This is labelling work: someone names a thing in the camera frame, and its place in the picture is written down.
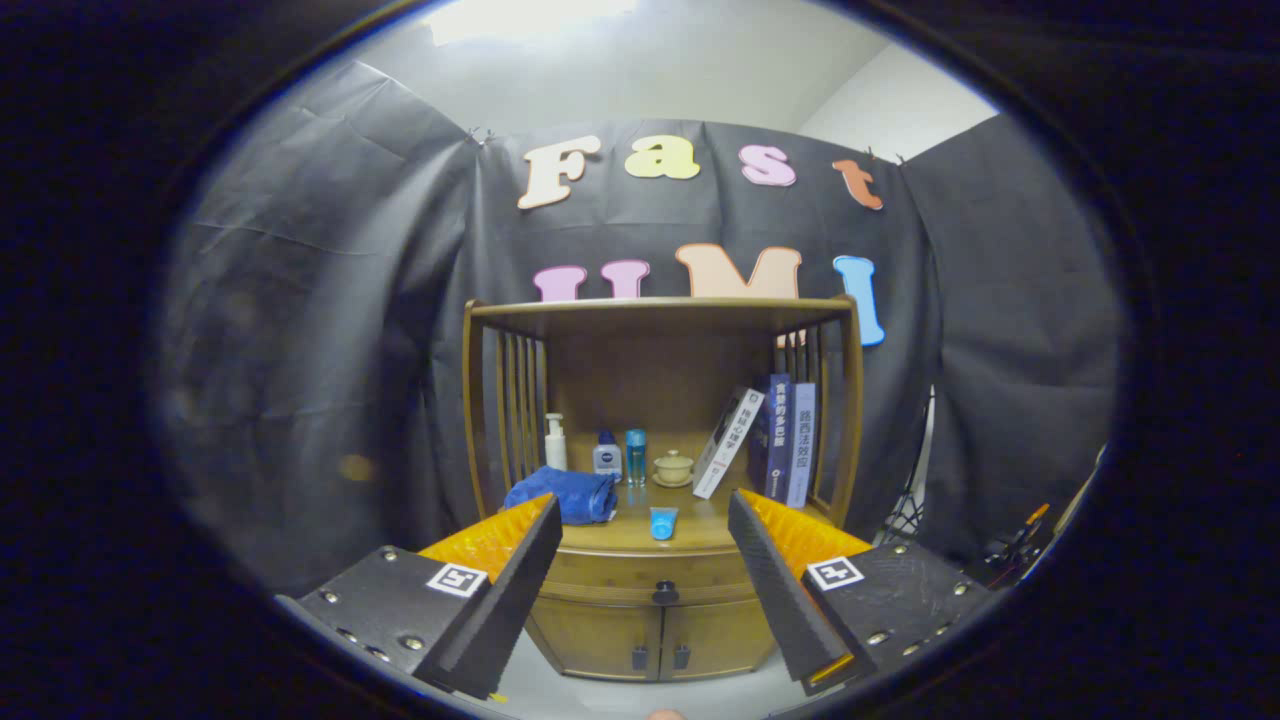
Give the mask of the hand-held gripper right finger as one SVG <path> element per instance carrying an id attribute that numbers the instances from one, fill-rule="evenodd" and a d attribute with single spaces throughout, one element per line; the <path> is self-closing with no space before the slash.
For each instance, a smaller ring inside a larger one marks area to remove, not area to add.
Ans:
<path id="1" fill-rule="evenodd" d="M 920 546 L 873 546 L 751 491 L 733 492 L 728 529 L 788 675 L 806 694 L 888 679 L 997 596 Z"/>

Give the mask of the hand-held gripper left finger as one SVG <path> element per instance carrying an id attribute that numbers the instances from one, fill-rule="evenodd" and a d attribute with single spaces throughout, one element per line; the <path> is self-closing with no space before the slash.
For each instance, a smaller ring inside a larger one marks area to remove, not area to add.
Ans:
<path id="1" fill-rule="evenodd" d="M 561 537 L 559 501 L 540 495 L 425 550 L 378 547 L 276 602 L 379 667 L 485 700 L 500 684 Z"/>

